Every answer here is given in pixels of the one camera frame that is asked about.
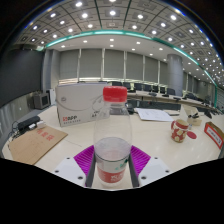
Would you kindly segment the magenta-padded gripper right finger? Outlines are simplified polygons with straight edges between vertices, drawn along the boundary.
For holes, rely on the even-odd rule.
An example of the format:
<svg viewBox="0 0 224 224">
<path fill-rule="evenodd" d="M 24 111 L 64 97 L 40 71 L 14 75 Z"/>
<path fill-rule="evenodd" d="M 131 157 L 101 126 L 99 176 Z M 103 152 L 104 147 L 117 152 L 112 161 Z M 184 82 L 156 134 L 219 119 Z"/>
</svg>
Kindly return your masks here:
<svg viewBox="0 0 224 224">
<path fill-rule="evenodd" d="M 158 157 L 151 157 L 136 146 L 131 147 L 129 170 L 134 188 L 148 185 L 172 173 Z"/>
</svg>

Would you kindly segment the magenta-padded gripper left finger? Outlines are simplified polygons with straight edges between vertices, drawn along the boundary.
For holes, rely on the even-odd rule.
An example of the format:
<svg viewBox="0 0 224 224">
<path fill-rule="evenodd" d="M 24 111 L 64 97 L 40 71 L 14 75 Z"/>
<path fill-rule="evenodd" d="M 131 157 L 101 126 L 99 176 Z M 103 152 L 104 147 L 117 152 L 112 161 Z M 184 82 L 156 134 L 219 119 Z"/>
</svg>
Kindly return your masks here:
<svg viewBox="0 0 224 224">
<path fill-rule="evenodd" d="M 91 188 L 95 173 L 94 146 L 87 147 L 74 157 L 66 157 L 52 173 L 81 187 Z"/>
</svg>

